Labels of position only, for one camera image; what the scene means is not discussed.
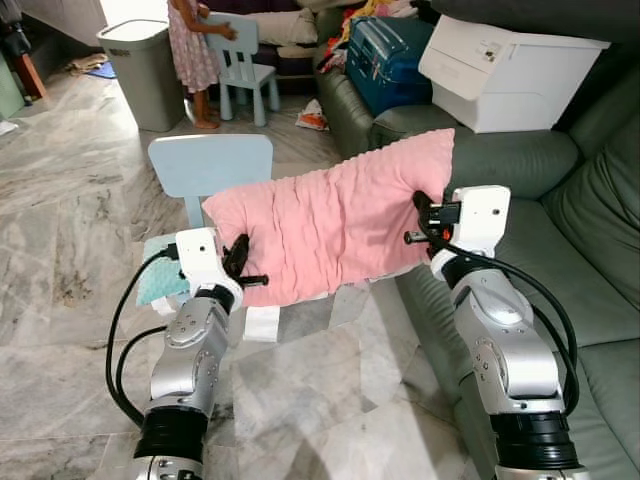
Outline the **light blue child chair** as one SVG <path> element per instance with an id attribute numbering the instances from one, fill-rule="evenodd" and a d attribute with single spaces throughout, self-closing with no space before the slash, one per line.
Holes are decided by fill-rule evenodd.
<path id="1" fill-rule="evenodd" d="M 248 15 L 211 12 L 204 20 L 209 26 L 225 24 L 237 32 L 236 40 L 223 35 L 205 35 L 207 46 L 220 61 L 219 109 L 224 122 L 234 119 L 230 96 L 236 95 L 239 104 L 247 104 L 247 92 L 252 92 L 253 123 L 257 127 L 268 124 L 268 110 L 280 109 L 276 69 L 257 64 L 252 55 L 259 50 L 259 23 Z"/>
<path id="2" fill-rule="evenodd" d="M 146 148 L 165 195 L 180 198 L 189 225 L 205 225 L 201 198 L 271 179 L 273 143 L 264 134 L 187 134 Z"/>

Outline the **blue hard suitcase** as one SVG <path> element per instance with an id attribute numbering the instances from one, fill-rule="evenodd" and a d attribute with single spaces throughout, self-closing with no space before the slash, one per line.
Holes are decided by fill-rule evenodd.
<path id="1" fill-rule="evenodd" d="M 372 115 L 430 104 L 433 84 L 422 76 L 419 63 L 433 31 L 434 24 L 417 17 L 349 20 L 346 74 Z"/>

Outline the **orange white packet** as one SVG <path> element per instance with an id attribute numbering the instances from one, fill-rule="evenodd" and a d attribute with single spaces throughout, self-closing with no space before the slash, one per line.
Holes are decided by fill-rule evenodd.
<path id="1" fill-rule="evenodd" d="M 328 119 L 325 118 L 319 100 L 308 100 L 294 120 L 294 125 L 310 131 L 328 131 Z"/>

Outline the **green leather sofa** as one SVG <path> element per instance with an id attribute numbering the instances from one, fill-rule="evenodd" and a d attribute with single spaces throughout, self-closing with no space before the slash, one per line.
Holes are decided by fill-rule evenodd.
<path id="1" fill-rule="evenodd" d="M 640 0 L 434 0 L 445 17 L 594 38 L 591 65 L 549 131 L 476 134 L 434 106 L 381 114 L 348 72 L 316 74 L 338 148 L 353 157 L 425 131 L 454 131 L 453 186 L 508 186 L 498 259 L 539 280 L 570 316 L 580 402 L 570 435 L 591 480 L 640 480 Z"/>

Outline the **cream cushion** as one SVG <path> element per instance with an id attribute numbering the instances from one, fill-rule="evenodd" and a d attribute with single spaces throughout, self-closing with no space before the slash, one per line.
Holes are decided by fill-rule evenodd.
<path id="1" fill-rule="evenodd" d="M 250 14 L 259 24 L 260 44 L 276 46 L 316 44 L 315 15 L 311 10 Z"/>

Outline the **pink textured pillow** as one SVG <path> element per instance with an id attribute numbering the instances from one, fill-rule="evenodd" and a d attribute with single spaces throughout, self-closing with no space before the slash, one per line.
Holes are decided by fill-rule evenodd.
<path id="1" fill-rule="evenodd" d="M 268 284 L 244 292 L 251 308 L 317 300 L 428 261 L 404 242 L 419 227 L 413 192 L 442 200 L 454 131 L 415 134 L 316 172 L 225 189 L 202 207 L 220 242 L 248 238 L 246 274 Z"/>

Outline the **white plastic storage box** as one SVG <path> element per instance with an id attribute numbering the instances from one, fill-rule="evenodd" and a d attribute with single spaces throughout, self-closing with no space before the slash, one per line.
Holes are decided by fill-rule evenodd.
<path id="1" fill-rule="evenodd" d="M 419 70 L 431 82 L 431 104 L 471 131 L 549 131 L 608 46 L 443 15 Z"/>

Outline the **child in floral dress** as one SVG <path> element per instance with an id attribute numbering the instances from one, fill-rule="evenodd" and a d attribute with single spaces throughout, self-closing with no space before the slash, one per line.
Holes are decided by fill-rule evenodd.
<path id="1" fill-rule="evenodd" d="M 197 0 L 166 0 L 166 4 L 175 72 L 195 102 L 193 124 L 200 129 L 218 128 L 219 115 L 210 108 L 207 90 L 218 82 L 219 67 L 204 35 L 221 35 L 234 41 L 238 32 L 229 23 L 202 23 L 209 18 L 210 9 Z"/>

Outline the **grey trash bin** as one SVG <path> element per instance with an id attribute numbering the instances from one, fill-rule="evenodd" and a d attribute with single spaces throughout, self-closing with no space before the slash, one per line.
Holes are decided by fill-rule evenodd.
<path id="1" fill-rule="evenodd" d="M 186 88 L 177 77 L 168 23 L 124 20 L 97 37 L 138 128 L 168 132 L 186 118 Z"/>

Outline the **teal seat cushion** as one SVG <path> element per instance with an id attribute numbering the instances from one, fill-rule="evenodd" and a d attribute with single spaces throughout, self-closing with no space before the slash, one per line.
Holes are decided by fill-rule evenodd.
<path id="1" fill-rule="evenodd" d="M 142 259 L 150 259 L 156 252 L 165 250 L 169 244 L 175 244 L 175 234 L 156 236 L 143 243 Z M 180 265 L 172 259 L 157 259 L 143 271 L 136 285 L 136 303 L 138 306 L 150 305 L 160 298 L 177 294 L 178 303 L 189 297 L 189 283 L 180 276 Z"/>

